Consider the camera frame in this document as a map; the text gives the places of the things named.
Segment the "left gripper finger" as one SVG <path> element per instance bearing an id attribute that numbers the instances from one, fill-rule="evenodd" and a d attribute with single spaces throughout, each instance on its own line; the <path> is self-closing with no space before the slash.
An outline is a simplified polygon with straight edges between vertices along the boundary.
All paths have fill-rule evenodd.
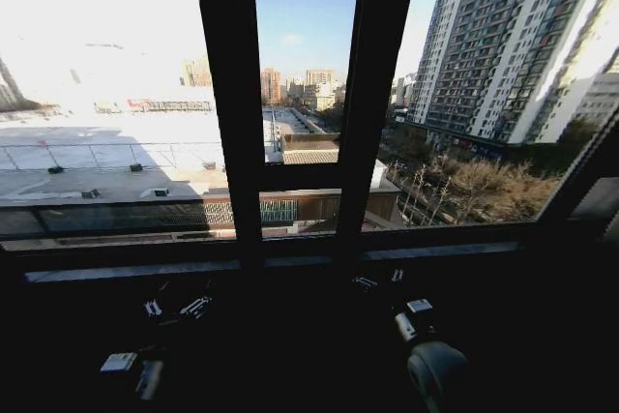
<path id="1" fill-rule="evenodd" d="M 212 284 L 212 280 L 206 280 L 188 291 L 181 301 L 178 315 L 184 319 L 202 318 L 214 302 Z"/>
<path id="2" fill-rule="evenodd" d="M 161 320 L 170 313 L 169 285 L 169 280 L 156 283 L 147 293 L 143 302 L 143 308 L 149 319 Z"/>

